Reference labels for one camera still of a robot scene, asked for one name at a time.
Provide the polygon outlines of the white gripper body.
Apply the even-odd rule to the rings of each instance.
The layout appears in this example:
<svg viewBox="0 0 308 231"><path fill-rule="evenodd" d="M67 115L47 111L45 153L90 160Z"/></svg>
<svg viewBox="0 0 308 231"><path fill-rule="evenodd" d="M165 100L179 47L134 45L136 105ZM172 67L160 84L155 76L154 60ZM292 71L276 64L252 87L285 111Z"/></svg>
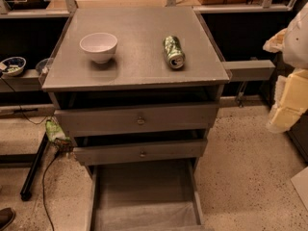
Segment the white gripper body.
<svg viewBox="0 0 308 231"><path fill-rule="evenodd" d="M308 68L308 3L287 28L283 41L283 60L295 68Z"/></svg>

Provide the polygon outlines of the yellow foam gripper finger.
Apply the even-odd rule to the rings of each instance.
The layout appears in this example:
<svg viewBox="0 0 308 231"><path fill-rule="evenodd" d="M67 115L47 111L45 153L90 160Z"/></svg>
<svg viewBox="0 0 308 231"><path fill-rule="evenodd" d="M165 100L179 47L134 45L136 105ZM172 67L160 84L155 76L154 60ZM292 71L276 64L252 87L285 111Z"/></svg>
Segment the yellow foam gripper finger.
<svg viewBox="0 0 308 231"><path fill-rule="evenodd" d="M308 70L297 68L287 77L279 75L267 129L275 134L289 131L307 110Z"/></svg>
<svg viewBox="0 0 308 231"><path fill-rule="evenodd" d="M282 29L270 39L268 39L265 44L263 45L263 49L270 53L277 53L281 52L283 48L283 41L287 29Z"/></svg>

